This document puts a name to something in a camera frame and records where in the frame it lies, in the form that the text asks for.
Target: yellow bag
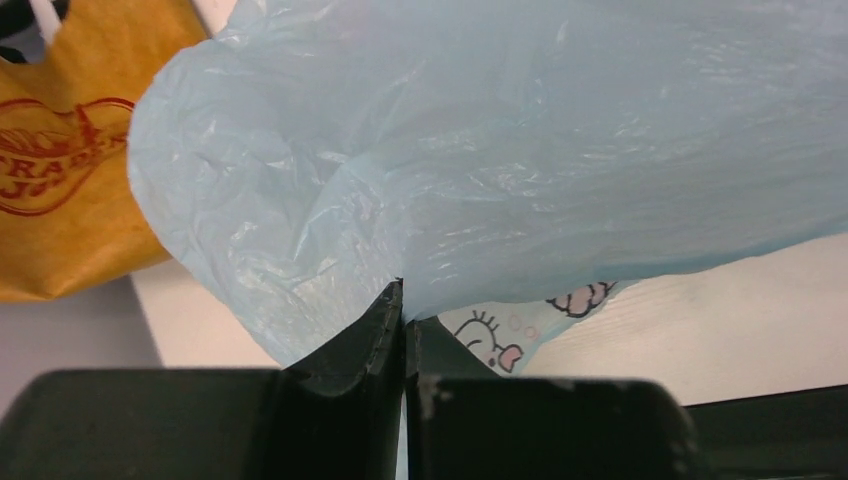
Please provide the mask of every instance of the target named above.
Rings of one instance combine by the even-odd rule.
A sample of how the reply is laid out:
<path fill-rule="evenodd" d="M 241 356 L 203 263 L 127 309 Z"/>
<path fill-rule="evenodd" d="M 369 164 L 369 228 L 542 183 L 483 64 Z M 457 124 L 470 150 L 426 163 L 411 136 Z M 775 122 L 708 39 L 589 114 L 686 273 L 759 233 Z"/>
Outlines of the yellow bag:
<path fill-rule="evenodd" d="M 127 129 L 153 75 L 205 36 L 190 0 L 72 0 L 43 63 L 0 60 L 0 301 L 166 258 L 129 191 Z"/>

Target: oval logo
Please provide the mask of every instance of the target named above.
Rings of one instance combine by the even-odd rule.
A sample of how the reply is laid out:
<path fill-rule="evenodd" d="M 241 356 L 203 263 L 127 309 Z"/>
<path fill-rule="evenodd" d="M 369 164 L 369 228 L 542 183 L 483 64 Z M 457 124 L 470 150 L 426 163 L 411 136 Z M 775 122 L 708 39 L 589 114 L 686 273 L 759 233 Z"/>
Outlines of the oval logo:
<path fill-rule="evenodd" d="M 61 207 L 126 148 L 134 106 L 103 98 L 55 112 L 34 99 L 0 103 L 0 211 L 32 217 Z"/>

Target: pink cartoon drawing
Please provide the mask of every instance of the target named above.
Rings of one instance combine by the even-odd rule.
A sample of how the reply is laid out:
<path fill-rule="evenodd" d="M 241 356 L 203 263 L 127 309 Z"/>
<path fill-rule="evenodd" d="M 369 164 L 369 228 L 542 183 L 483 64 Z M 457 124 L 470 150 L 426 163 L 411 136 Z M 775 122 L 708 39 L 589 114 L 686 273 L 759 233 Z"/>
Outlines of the pink cartoon drawing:
<path fill-rule="evenodd" d="M 583 318 L 604 303 L 616 283 L 596 282 L 548 300 L 548 303 L 571 318 Z"/>
<path fill-rule="evenodd" d="M 454 336 L 471 350 L 477 358 L 486 362 L 490 367 L 500 367 L 507 373 L 512 373 L 515 364 L 524 356 L 524 351 L 518 345 L 501 346 L 495 337 L 495 331 L 500 326 L 495 324 L 495 317 L 486 320 L 486 312 L 477 314 L 457 329 Z"/>

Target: light blue plastic bag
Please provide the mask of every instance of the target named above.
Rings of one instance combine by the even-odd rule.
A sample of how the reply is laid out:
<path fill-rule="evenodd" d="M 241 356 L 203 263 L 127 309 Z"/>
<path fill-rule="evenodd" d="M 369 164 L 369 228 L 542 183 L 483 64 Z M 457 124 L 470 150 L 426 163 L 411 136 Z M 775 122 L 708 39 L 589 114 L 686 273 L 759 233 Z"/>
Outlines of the light blue plastic bag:
<path fill-rule="evenodd" d="M 138 104 L 132 189 L 284 365 L 395 277 L 420 318 L 762 255 L 848 226 L 847 9 L 241 0 Z"/>

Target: gray floor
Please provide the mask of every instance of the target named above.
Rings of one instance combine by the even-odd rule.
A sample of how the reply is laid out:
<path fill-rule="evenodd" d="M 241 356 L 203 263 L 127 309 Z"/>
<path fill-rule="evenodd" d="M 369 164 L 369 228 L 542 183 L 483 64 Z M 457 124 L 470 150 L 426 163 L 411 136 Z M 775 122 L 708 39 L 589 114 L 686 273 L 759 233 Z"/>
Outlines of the gray floor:
<path fill-rule="evenodd" d="M 0 304 L 0 415 L 41 373 L 161 365 L 128 278 L 39 304 Z"/>

